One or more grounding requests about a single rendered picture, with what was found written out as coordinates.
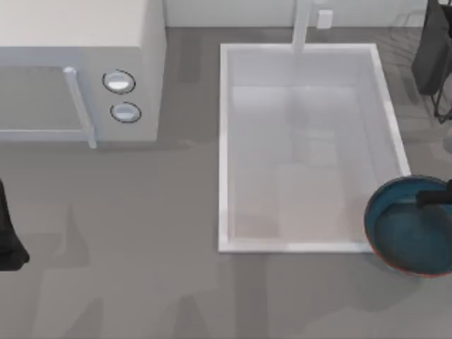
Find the small microwave knob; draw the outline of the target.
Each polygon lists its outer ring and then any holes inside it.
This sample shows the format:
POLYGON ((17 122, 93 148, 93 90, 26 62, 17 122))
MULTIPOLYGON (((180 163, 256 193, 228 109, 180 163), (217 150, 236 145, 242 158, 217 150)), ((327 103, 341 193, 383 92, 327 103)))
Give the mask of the small microwave knob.
POLYGON ((109 113, 116 121, 122 124, 133 124, 142 117, 140 108, 132 102, 112 105, 109 113))

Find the microwave oven door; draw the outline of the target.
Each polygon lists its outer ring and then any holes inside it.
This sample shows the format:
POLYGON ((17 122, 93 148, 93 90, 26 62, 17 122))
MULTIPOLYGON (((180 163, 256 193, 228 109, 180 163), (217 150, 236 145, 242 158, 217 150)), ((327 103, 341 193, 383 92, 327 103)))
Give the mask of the microwave oven door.
POLYGON ((0 143, 88 143, 64 68, 0 66, 0 143))

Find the tall white tap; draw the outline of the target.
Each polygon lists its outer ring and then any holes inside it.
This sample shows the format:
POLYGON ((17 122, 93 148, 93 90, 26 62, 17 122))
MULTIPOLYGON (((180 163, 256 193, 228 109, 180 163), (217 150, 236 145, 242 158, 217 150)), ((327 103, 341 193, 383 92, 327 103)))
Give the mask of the tall white tap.
POLYGON ((292 50, 301 54, 305 45, 313 0, 295 0, 292 50))

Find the pale microwave oven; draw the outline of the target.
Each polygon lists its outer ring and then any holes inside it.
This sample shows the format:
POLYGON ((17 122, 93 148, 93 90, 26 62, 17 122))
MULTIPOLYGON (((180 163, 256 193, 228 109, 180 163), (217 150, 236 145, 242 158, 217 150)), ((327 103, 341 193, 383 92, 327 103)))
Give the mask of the pale microwave oven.
POLYGON ((71 66, 101 143, 157 138, 165 70, 162 0, 0 0, 0 66, 71 66), (102 75, 130 73, 136 87, 118 95, 102 75), (142 117, 122 124, 112 105, 132 102, 142 117))

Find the black chair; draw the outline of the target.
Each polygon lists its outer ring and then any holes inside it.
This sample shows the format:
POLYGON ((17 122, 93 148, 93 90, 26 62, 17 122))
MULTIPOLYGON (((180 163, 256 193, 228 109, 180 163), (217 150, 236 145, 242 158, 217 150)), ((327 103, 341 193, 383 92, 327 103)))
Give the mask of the black chair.
POLYGON ((419 94, 430 97, 440 124, 452 120, 452 106, 439 112, 444 85, 452 75, 452 0, 428 0, 412 74, 419 94))

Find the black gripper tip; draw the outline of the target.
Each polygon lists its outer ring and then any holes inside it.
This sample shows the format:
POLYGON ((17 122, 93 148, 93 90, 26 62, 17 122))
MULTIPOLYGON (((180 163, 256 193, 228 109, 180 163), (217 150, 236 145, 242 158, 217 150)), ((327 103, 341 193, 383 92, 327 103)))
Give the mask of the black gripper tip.
POLYGON ((13 227, 4 184, 0 179, 0 272, 20 270, 29 261, 30 255, 13 227))

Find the blue bowl with red rim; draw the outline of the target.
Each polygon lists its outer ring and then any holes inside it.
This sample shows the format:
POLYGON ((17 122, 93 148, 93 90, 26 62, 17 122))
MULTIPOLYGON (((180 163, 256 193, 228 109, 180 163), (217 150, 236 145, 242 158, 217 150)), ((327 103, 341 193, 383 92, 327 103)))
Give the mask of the blue bowl with red rim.
POLYGON ((409 175, 372 194, 364 211, 364 233, 389 267, 424 277, 452 274, 452 205, 418 207, 415 197, 422 190, 445 190, 448 181, 409 175))

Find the white wall socket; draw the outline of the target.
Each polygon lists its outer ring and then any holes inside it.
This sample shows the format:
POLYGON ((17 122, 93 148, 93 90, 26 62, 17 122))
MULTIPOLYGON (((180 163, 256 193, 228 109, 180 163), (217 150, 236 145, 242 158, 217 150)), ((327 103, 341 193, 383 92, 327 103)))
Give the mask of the white wall socket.
POLYGON ((327 30, 333 26, 333 10, 321 9, 318 12, 316 28, 319 30, 327 30))

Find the white sink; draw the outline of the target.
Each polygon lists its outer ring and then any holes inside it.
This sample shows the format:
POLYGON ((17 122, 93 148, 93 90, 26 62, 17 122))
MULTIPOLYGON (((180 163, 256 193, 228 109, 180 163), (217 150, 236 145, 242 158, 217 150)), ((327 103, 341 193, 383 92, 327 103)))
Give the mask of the white sink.
POLYGON ((220 46, 218 251, 369 253, 364 210, 409 175, 377 46, 220 46))

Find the large microwave knob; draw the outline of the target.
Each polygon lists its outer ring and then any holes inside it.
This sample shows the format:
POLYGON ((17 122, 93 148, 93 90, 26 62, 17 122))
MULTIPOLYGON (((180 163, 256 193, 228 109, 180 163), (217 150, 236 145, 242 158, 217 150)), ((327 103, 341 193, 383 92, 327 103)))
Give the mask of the large microwave knob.
POLYGON ((123 70, 115 70, 102 75, 103 86, 111 93, 125 95, 136 87, 135 78, 123 70))

